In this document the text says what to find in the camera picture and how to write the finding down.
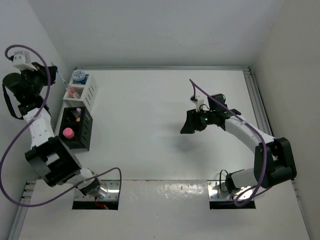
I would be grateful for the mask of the purple highlighter marker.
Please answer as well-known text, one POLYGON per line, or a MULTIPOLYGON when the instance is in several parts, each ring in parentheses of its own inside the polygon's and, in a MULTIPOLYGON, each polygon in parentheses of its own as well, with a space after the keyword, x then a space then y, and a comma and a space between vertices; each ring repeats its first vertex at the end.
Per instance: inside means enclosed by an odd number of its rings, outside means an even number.
POLYGON ((76 108, 77 116, 80 118, 82 114, 82 109, 80 107, 76 108))

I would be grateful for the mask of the pink cap glue bottle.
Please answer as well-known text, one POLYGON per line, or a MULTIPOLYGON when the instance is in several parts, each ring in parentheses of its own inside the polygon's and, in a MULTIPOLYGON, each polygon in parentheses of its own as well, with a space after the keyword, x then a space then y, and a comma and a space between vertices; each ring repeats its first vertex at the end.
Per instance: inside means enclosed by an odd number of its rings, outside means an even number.
POLYGON ((71 140, 75 136, 74 130, 72 128, 70 128, 70 127, 66 127, 63 130, 62 134, 68 140, 71 140))

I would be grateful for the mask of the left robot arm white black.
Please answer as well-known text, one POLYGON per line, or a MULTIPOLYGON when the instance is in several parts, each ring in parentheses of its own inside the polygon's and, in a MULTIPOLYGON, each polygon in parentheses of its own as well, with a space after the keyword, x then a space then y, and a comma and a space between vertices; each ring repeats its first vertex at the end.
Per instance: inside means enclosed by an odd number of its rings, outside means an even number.
POLYGON ((62 130, 55 135, 49 107, 41 97, 44 86, 54 84, 58 68, 45 68, 37 62, 17 63, 20 73, 10 73, 2 80, 2 90, 10 114, 16 113, 7 94, 10 90, 20 103, 21 119, 29 124, 31 147, 25 159, 50 187, 72 184, 85 196, 101 197, 101 181, 90 169, 83 168, 73 149, 90 149, 93 119, 86 107, 63 111, 62 130))

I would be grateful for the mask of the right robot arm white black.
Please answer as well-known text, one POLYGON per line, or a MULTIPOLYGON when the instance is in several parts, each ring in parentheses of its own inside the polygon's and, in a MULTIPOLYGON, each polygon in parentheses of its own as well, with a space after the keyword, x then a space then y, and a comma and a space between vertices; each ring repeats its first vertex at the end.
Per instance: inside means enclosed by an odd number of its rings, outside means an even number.
POLYGON ((207 98, 209 107, 204 110, 205 101, 193 95, 190 101, 195 108, 186 112, 186 121, 181 134, 194 134, 209 125, 216 125, 238 138, 254 154, 252 168, 242 169, 226 175, 221 189, 234 193, 242 187, 260 185, 264 189, 293 180, 297 169, 289 140, 275 138, 246 122, 236 109, 227 109, 223 94, 207 98))

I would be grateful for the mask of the grey thin pen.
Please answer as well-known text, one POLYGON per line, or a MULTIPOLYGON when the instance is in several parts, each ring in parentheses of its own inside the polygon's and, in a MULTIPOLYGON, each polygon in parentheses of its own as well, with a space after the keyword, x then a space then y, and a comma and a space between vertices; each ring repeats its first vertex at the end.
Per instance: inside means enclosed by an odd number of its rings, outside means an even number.
POLYGON ((66 80, 64 79, 64 77, 61 75, 61 73, 57 70, 57 75, 59 76, 59 78, 62 80, 63 84, 65 85, 65 88, 70 91, 70 87, 69 84, 66 82, 66 80))

